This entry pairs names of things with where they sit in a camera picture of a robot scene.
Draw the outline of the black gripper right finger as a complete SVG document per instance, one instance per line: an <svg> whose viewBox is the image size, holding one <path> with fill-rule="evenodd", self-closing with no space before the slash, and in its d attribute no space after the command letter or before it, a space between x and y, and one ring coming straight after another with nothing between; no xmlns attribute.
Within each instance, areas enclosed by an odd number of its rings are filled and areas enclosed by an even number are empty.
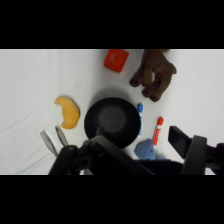
<svg viewBox="0 0 224 224"><path fill-rule="evenodd" d="M224 175L224 143L209 146L205 137L190 138L177 126L169 128L168 141L184 160L182 175L203 175L206 168Z"/></svg>

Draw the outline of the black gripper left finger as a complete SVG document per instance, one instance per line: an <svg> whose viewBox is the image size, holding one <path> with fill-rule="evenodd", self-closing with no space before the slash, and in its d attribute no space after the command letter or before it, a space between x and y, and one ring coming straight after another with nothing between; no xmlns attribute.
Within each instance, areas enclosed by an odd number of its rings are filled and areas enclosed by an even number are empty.
<svg viewBox="0 0 224 224"><path fill-rule="evenodd" d="M94 175L153 175L103 136L85 141L80 148L63 147L49 174L79 175L86 169Z"/></svg>

